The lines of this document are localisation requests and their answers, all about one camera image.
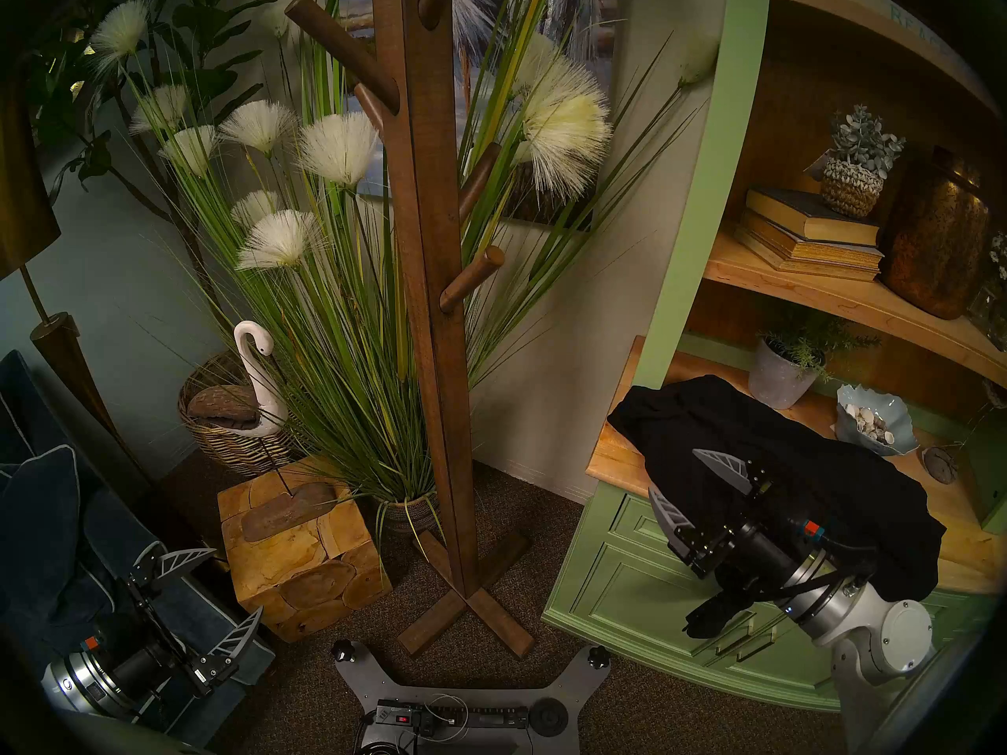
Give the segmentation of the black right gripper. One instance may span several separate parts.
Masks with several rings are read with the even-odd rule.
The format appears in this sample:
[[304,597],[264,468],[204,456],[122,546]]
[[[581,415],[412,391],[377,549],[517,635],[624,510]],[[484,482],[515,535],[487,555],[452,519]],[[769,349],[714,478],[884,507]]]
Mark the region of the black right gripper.
[[741,590],[754,597],[797,598],[819,589],[819,527],[804,519],[786,484],[752,461],[708,449],[693,455],[737,494],[721,519],[697,527],[649,486],[649,502],[669,549],[701,579],[721,567],[740,574]]

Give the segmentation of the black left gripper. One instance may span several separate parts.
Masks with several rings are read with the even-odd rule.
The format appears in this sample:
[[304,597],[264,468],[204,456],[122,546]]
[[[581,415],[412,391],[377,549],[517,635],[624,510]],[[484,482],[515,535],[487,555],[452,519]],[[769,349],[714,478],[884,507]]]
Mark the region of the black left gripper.
[[115,693],[131,706],[153,698],[160,685],[177,681],[194,699],[203,699],[237,670],[256,636],[264,607],[258,607],[213,647],[198,650],[175,635],[158,612],[155,601],[187,581],[199,565],[215,557],[213,548],[165,552],[154,561],[136,561],[124,581],[131,609],[127,625],[102,632],[99,665]]

